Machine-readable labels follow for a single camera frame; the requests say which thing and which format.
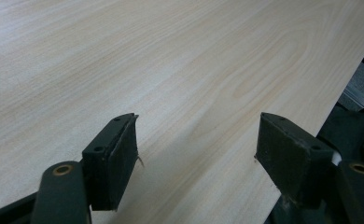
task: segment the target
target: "table surface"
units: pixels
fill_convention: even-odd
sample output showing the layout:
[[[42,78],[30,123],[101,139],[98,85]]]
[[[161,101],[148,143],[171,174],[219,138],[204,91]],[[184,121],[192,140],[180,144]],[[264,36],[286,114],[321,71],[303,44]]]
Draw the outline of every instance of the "table surface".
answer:
[[[0,207],[140,115],[115,212],[94,223],[261,223],[262,111],[316,134],[364,56],[364,0],[0,1]]]

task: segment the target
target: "black machine part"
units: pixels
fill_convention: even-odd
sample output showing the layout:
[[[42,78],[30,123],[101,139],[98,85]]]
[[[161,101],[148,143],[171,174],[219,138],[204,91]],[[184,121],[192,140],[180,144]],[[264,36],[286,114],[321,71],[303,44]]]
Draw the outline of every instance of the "black machine part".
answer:
[[[138,116],[114,118],[83,150],[83,160],[48,168],[37,193],[0,209],[0,223],[91,223],[92,210],[117,210],[136,160]]]
[[[336,165],[332,151],[343,158]],[[256,157],[283,194],[266,223],[364,223],[363,113],[335,107],[317,138],[263,113]]]

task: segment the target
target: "wooden board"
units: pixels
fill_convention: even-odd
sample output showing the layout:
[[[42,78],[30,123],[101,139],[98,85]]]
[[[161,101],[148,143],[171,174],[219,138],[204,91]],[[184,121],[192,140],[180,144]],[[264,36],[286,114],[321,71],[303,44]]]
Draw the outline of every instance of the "wooden board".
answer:
[[[94,223],[261,223],[261,111],[316,134],[364,56],[364,0],[0,1],[0,207],[134,112],[140,156]]]

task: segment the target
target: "metal screw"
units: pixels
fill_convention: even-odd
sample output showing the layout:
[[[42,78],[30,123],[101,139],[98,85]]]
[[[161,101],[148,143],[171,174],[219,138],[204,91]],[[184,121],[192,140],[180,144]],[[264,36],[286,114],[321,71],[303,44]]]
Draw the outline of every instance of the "metal screw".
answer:
[[[67,175],[72,171],[72,168],[74,168],[72,165],[65,164],[60,165],[53,170],[53,175]]]
[[[364,165],[363,164],[352,162],[352,163],[350,163],[350,168],[353,169],[355,172],[364,175]]]

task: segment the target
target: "clamp jaw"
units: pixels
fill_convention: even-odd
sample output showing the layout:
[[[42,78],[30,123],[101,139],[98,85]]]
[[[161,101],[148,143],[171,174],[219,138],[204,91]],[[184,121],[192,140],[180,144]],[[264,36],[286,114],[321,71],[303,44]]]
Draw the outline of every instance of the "clamp jaw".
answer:
[[[83,150],[83,160],[50,166],[39,191],[0,209],[0,223],[91,223],[91,211],[117,210],[138,150],[138,116],[114,118]]]
[[[354,120],[364,120],[364,115],[351,116]],[[338,119],[335,124],[342,128],[332,129],[328,135],[348,132]],[[350,126],[352,133],[359,127]],[[321,203],[326,204],[325,216],[331,223],[364,223],[364,160],[348,158],[354,150],[347,148],[348,144],[343,141],[349,139],[335,139],[337,141],[321,134],[315,138],[288,119],[261,114],[255,157],[281,191],[280,204],[292,202],[294,205],[290,206],[290,213],[282,206],[282,211],[275,209],[274,223],[279,223],[278,220],[285,223],[283,220],[298,210],[318,209]],[[357,154],[364,155],[364,147],[358,149]],[[343,160],[334,164],[334,155],[339,153],[344,155]]]

